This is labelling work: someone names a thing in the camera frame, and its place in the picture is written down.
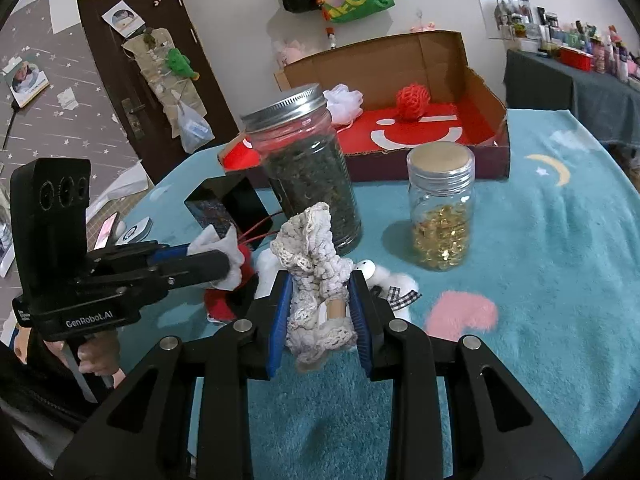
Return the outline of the person left hand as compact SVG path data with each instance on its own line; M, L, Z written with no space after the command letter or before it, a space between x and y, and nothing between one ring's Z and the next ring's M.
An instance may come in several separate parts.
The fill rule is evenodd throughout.
M12 349L23 363L27 362L28 345L34 340L36 336L32 335L30 328L17 327ZM90 337L79 347L78 356L81 373L111 377L115 386L126 377L120 368L120 343L116 330L108 330Z

